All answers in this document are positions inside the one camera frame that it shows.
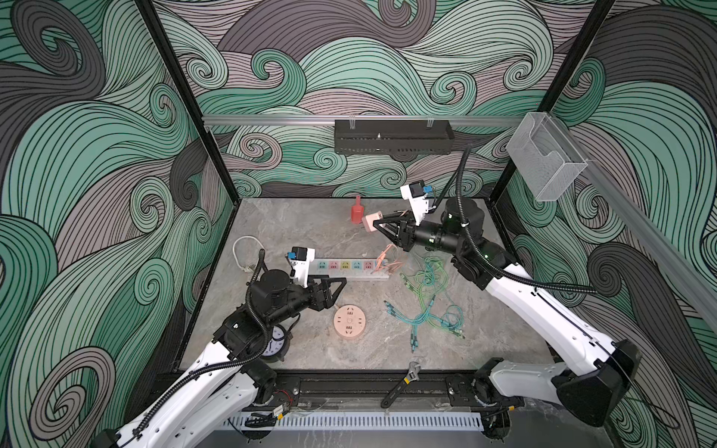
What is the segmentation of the pink usb charger plug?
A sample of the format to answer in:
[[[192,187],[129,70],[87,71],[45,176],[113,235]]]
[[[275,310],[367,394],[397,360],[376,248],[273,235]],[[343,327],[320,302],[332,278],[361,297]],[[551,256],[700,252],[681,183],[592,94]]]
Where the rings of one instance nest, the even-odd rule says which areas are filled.
[[[365,231],[367,231],[368,233],[373,233],[374,231],[376,231],[375,222],[377,220],[382,220],[382,218],[383,214],[380,211],[365,215],[361,220]]]

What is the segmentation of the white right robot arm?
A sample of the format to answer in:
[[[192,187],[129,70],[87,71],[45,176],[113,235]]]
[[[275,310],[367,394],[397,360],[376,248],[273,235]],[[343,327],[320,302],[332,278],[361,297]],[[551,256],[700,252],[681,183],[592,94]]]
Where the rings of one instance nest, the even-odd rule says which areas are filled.
[[[640,350],[596,330],[554,296],[588,294],[589,287],[535,281],[508,251],[485,238],[485,212],[473,199],[457,194],[447,199],[439,221],[429,221],[439,206],[430,191],[424,181],[402,186],[408,211],[379,218],[373,227],[406,252],[421,246],[450,255],[464,279],[513,310],[560,358],[554,364],[489,360],[474,377],[478,403],[506,411],[524,398],[537,399],[562,406],[591,427],[602,426],[630,390]]]

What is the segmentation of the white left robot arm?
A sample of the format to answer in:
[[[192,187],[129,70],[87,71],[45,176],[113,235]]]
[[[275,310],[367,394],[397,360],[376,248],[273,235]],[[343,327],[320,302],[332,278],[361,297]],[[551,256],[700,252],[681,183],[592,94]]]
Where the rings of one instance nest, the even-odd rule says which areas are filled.
[[[310,309],[334,307],[344,277],[312,276],[309,248],[293,248],[289,272],[267,268],[265,252],[246,284],[244,303],[213,333],[192,368],[145,411],[119,429],[105,429],[93,447],[195,447],[233,414],[274,395],[276,373],[261,358],[273,330]]]

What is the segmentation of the white multicolour power strip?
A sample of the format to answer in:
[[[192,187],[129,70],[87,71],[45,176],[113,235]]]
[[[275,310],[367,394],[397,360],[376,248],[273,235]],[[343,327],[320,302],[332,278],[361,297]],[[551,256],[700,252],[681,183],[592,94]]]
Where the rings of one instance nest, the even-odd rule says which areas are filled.
[[[310,263],[310,276],[344,277],[350,281],[388,280],[389,274],[379,271],[375,259],[325,258]]]

